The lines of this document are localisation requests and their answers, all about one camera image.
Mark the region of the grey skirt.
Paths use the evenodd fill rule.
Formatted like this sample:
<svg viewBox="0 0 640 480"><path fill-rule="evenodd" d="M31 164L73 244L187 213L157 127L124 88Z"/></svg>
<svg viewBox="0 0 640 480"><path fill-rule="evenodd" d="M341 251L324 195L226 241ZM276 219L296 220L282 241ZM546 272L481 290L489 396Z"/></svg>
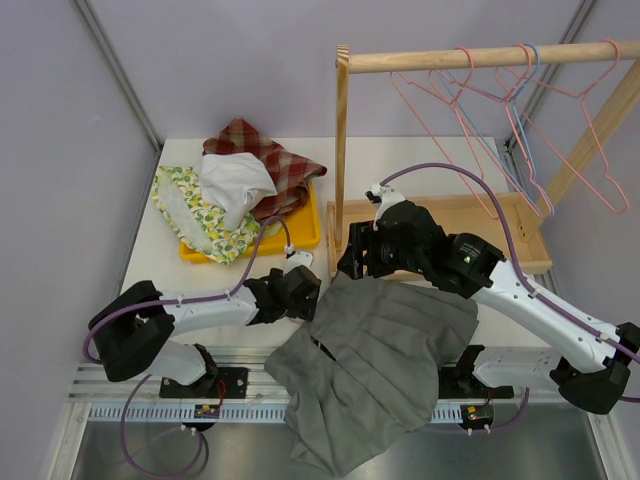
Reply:
<svg viewBox="0 0 640 480"><path fill-rule="evenodd" d="M290 458L343 477L425 426L438 401L440 367L462 355L477 326L470 299L337 275L312 322L264 364L290 396Z"/></svg>

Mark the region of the red plaid skirt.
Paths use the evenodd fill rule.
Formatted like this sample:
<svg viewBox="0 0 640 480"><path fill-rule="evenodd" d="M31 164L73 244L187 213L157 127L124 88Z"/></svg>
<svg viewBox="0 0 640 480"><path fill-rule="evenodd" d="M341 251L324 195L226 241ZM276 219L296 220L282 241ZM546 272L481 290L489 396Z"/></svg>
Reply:
<svg viewBox="0 0 640 480"><path fill-rule="evenodd" d="M263 198L252 210L259 221L273 215L287 216L304 207L309 201L311 181L327 173L324 165L288 151L241 117L234 118L216 136L205 140L203 153L250 153L262 162L277 193Z"/></svg>

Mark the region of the white skirt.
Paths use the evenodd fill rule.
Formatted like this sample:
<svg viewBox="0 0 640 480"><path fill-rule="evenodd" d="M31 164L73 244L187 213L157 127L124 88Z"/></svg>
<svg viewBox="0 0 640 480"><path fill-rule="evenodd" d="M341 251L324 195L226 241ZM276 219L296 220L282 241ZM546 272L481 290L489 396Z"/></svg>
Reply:
<svg viewBox="0 0 640 480"><path fill-rule="evenodd" d="M248 152L205 154L194 166L202 199L224 211L224 228L239 228L244 216L258 203L277 194L265 165Z"/></svg>

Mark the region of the lemon print skirt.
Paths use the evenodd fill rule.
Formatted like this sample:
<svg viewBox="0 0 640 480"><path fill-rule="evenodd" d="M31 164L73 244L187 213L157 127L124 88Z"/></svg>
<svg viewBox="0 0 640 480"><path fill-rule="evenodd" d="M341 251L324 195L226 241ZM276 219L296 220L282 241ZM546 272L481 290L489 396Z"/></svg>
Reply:
<svg viewBox="0 0 640 480"><path fill-rule="evenodd" d="M226 211L207 204L192 167L159 166L151 189L156 208L178 239L209 260L228 266L253 245L260 224L245 214L235 230L226 228Z"/></svg>

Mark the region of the blue hanger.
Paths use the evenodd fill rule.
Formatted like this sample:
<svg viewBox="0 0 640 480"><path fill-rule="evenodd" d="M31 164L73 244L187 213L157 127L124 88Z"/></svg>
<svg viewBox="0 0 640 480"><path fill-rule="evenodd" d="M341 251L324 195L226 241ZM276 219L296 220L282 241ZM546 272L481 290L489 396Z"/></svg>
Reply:
<svg viewBox="0 0 640 480"><path fill-rule="evenodd" d="M521 122L521 117L516 112L516 104L515 101L517 97L520 95L524 87L528 84L528 82L533 78L534 74L537 72L539 68L539 61L536 61L535 65L532 66L532 56L538 57L540 52L538 47L533 44L516 44L516 47L521 48L525 56L527 58L527 69L525 73L516 81L515 85L510 89L506 90L505 96L500 97L489 93L485 90L477 90L477 93L484 95L490 100L494 100L500 103L505 110L505 114L507 119L510 122L512 133L515 135L516 143L524 149L525 160L529 163L530 167L530 180L533 182L533 185L538 189L538 193L541 195L541 199L546 205L547 212L544 213L543 210L536 206L536 202L531 198L528 194L527 189L523 182L519 179L519 176L516 172L516 167L514 163L510 163L508 159L511 157L511 150L509 149L510 143L507 142L506 145L499 150L497 147L490 148L492 155L495 157L496 165L500 169L503 176L507 179L510 186L512 187L514 192L517 192L520 197L525 201L525 203L531 207L534 213L541 219L545 219L547 217L553 217L555 215L555 208L553 203L550 200L549 195L546 191L537 183L536 181L536 164L533 156L531 155L531 149L528 143L528 137L524 131L524 126Z"/></svg>

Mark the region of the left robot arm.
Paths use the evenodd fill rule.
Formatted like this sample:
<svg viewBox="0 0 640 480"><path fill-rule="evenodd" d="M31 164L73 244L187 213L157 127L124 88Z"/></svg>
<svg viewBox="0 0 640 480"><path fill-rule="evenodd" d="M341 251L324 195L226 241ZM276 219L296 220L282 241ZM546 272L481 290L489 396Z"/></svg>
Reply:
<svg viewBox="0 0 640 480"><path fill-rule="evenodd" d="M163 376L205 397L217 383L215 362L204 346L179 344L174 336L271 324L283 317L311 321L320 287L321 280L304 265L273 268L264 277L203 296L162 293L152 281L140 281L89 322L84 354L103 366L111 382Z"/></svg>

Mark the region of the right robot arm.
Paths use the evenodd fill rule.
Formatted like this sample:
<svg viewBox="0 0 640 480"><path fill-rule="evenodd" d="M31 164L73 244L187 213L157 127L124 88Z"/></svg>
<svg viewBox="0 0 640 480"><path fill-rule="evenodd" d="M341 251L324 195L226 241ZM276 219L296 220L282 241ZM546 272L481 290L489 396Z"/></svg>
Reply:
<svg viewBox="0 0 640 480"><path fill-rule="evenodd" d="M639 351L639 329L600 321L528 279L482 238L448 234L429 211L411 201L379 209L374 219L349 227L338 271L351 279L398 271L487 306L515 321L546 347L521 353L472 345L454 371L456 389L476 396L486 387L556 391L570 404L598 415L622 400L629 365Z"/></svg>

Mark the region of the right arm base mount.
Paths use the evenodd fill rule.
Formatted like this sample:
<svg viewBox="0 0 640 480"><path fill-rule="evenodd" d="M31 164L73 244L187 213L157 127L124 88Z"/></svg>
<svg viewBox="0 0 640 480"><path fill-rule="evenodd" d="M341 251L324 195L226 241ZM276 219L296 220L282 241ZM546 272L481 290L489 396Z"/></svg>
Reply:
<svg viewBox="0 0 640 480"><path fill-rule="evenodd" d="M556 392L551 371L561 356L551 348L468 346L439 371L441 400L512 399L516 389Z"/></svg>

